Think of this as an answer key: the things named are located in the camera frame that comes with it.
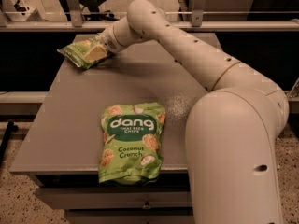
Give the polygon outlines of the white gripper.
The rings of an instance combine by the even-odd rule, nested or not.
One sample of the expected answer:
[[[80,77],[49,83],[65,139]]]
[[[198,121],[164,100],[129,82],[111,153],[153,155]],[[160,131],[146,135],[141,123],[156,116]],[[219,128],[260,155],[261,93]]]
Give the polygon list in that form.
[[[125,49],[125,46],[122,45],[114,34],[114,26],[111,25],[107,27],[101,34],[100,34],[100,41],[103,46],[112,53],[118,53]],[[98,60],[101,60],[107,56],[106,50],[100,46],[95,45],[92,47],[85,55],[84,59],[91,63]]]

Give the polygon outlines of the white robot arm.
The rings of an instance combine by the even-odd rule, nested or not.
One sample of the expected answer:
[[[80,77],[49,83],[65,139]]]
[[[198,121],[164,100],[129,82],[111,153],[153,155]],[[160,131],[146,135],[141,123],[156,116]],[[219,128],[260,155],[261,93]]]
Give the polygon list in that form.
[[[283,224],[275,140],[289,104],[271,79],[172,25],[147,0],[99,36],[116,53],[157,41],[206,89],[186,123],[195,224]]]

